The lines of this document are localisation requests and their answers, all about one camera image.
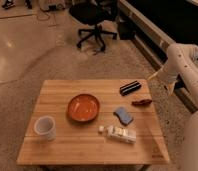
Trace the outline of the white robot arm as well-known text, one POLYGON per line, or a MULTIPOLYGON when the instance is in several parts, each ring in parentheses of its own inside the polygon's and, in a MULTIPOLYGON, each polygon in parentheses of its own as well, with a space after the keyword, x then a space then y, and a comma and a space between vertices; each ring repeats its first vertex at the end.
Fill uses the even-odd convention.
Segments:
MULTIPOLYGON (((198 107, 198 68, 194 61, 198 58, 198 46, 195 44, 170 44, 166 50, 167 61, 152 74, 157 77, 172 93, 175 81, 180 76, 198 107)), ((181 171, 198 171, 198 110, 187 122, 182 152, 181 171)))

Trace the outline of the tan robot gripper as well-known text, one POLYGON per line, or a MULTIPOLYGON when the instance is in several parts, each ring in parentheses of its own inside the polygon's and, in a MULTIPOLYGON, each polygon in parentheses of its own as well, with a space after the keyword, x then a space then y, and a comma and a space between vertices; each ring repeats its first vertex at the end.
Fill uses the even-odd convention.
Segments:
POLYGON ((164 84, 169 95, 173 93, 176 83, 176 77, 174 75, 170 75, 164 69, 159 69, 151 76, 149 76, 147 80, 150 81, 154 78, 157 78, 159 81, 161 81, 164 84))

